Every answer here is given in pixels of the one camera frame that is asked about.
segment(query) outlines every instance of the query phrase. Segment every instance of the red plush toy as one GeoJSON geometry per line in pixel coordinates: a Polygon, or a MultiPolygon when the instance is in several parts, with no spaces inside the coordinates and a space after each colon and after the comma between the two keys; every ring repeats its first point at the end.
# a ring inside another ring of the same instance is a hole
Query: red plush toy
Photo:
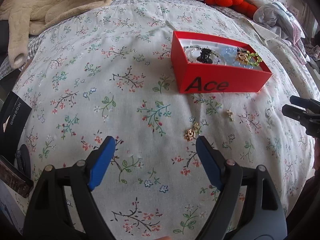
{"type": "Polygon", "coordinates": [[[208,5],[219,5],[223,7],[230,7],[236,12],[242,13],[253,19],[253,15],[258,9],[255,5],[246,2],[245,0],[204,0],[208,5]]]}

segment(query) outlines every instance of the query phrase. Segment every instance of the bed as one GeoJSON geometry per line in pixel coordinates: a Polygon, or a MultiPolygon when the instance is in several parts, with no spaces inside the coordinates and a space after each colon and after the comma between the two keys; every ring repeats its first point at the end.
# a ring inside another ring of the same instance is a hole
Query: bed
{"type": "MultiPolygon", "coordinates": [[[[195,239],[218,198],[184,131],[193,123],[225,158],[267,167],[288,214],[313,165],[313,138],[281,108],[292,95],[320,99],[306,67],[273,33],[192,0],[114,0],[57,24],[29,44],[35,53],[13,91],[31,107],[20,143],[36,183],[48,164],[86,159],[106,136],[116,153],[93,192],[116,239],[195,239]],[[258,93],[179,94],[173,31],[250,44],[272,71],[258,93]],[[226,110],[234,113],[230,121],[226,110]]],[[[29,198],[8,188],[26,213],[29,198]]],[[[67,204],[83,230],[70,189],[67,204]]],[[[237,225],[245,188],[229,226],[237,225]]]]}

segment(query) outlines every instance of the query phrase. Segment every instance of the floral bedsheet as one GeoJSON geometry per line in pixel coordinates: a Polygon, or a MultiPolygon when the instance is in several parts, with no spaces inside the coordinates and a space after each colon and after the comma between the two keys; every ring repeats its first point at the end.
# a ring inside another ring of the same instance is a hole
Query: floral bedsheet
{"type": "MultiPolygon", "coordinates": [[[[289,212],[312,167],[314,140],[281,108],[291,95],[320,95],[308,70],[269,35],[189,0],[116,0],[53,26],[13,89],[32,107],[20,141],[31,154],[32,179],[48,164],[86,159],[111,135],[116,152],[92,194],[116,239],[195,239],[219,195],[195,141],[183,138],[199,122],[225,158],[265,165],[289,212]],[[179,94],[170,61],[174,30],[250,44],[273,75],[258,93],[179,94]]],[[[11,192],[26,212],[29,199],[11,192]]],[[[82,230],[71,191],[66,195],[82,230]]]]}

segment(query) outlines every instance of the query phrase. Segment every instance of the blue printed flower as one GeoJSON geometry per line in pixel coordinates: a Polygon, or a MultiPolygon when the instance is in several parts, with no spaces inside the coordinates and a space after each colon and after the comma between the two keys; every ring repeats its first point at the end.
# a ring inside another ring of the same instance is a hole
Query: blue printed flower
{"type": "Polygon", "coordinates": [[[169,191],[168,190],[168,186],[162,185],[159,191],[163,192],[163,193],[166,193],[167,191],[169,191]]]}
{"type": "Polygon", "coordinates": [[[144,181],[144,186],[145,187],[150,187],[151,185],[153,185],[153,183],[151,182],[150,179],[144,181]]]}

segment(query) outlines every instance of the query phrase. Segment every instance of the red box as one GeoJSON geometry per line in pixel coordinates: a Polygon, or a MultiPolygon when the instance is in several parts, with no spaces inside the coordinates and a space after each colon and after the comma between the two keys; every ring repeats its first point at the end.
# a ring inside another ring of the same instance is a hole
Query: red box
{"type": "Polygon", "coordinates": [[[191,63],[179,39],[213,41],[244,48],[251,53],[255,51],[248,44],[239,41],[202,33],[174,31],[171,61],[180,93],[258,92],[272,75],[264,62],[260,63],[262,70],[191,63]]]}

